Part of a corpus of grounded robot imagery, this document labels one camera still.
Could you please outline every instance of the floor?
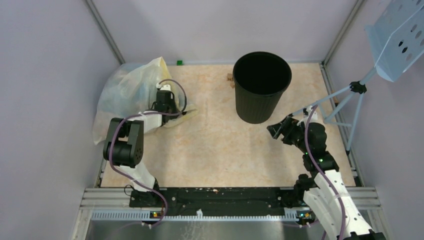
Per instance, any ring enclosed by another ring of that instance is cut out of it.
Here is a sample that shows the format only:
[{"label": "floor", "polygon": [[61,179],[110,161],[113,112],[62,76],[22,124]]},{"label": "floor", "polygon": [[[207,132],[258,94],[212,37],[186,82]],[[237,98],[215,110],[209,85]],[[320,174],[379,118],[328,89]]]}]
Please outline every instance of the floor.
[{"label": "floor", "polygon": [[[318,63],[295,63],[290,67],[291,84],[270,119],[249,124],[238,117],[235,90],[227,81],[233,65],[169,66],[173,79],[185,88],[188,100],[197,105],[199,114],[144,136],[142,160],[159,185],[292,187],[299,174],[307,173],[303,153],[272,139],[266,127],[326,96],[327,91]],[[332,110],[330,102],[322,106],[327,114]],[[339,129],[335,125],[325,128],[327,150],[337,161],[345,184],[354,186]],[[128,179],[106,166],[102,187],[122,187],[128,183]]]}]

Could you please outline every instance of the plastic bag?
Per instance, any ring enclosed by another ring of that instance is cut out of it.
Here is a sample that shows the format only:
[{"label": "plastic bag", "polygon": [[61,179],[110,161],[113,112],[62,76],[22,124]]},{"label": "plastic bag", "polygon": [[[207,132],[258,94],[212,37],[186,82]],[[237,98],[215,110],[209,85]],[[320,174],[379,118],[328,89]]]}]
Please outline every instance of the plastic bag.
[{"label": "plastic bag", "polygon": [[[162,57],[146,65],[139,63],[121,65],[109,77],[101,92],[92,130],[94,144],[97,145],[106,139],[112,118],[125,118],[149,109],[156,100],[156,83],[170,78],[171,74]],[[171,81],[164,84],[171,85],[176,106],[178,110],[182,110],[184,95],[181,89]],[[187,104],[185,111],[193,110],[197,112],[194,105]],[[169,121],[164,127],[172,127],[183,121],[177,119]]]}]

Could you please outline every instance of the purple cable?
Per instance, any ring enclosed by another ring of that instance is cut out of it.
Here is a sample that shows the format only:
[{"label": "purple cable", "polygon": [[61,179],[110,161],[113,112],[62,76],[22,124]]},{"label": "purple cable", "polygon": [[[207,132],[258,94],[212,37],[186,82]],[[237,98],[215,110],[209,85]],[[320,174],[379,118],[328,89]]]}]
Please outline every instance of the purple cable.
[{"label": "purple cable", "polygon": [[322,234],[321,240],[326,240],[327,232],[324,230],[324,233]]},{"label": "purple cable", "polygon": [[[308,143],[308,128],[309,128],[309,123],[311,122],[312,119],[312,115],[314,114],[315,110],[317,110],[318,105],[315,105],[312,107],[312,110],[309,113],[309,117],[307,118],[306,121],[306,125],[305,125],[305,147],[306,147],[306,151],[307,154],[309,155],[310,159],[312,160],[313,165],[315,166],[315,168],[318,170],[318,172],[324,177],[325,181],[329,184],[330,188],[333,190],[333,192],[335,193],[335,195],[339,195],[339,192],[337,191],[336,187],[334,187],[333,183],[330,181],[330,179],[326,176],[326,174],[323,172],[323,170],[321,170],[321,168],[318,166],[317,162],[315,161],[315,158],[312,156],[311,154],[311,149],[309,148],[309,143]],[[345,205],[343,204],[343,201],[340,199],[340,197],[337,198],[338,202],[340,203],[340,208],[341,208],[341,228],[340,228],[340,234],[338,235],[338,240],[342,240],[343,239],[343,235],[345,232],[345,224],[346,224],[346,210],[345,210]]]},{"label": "purple cable", "polygon": [[182,93],[184,94],[184,97],[185,98],[187,97],[186,91],[184,90],[183,86],[181,86],[181,84],[179,82],[175,81],[174,79],[165,79],[165,80],[160,81],[159,84],[161,84],[163,82],[166,82],[166,81],[171,81],[173,83],[176,83],[178,85],[178,87],[182,90]]}]

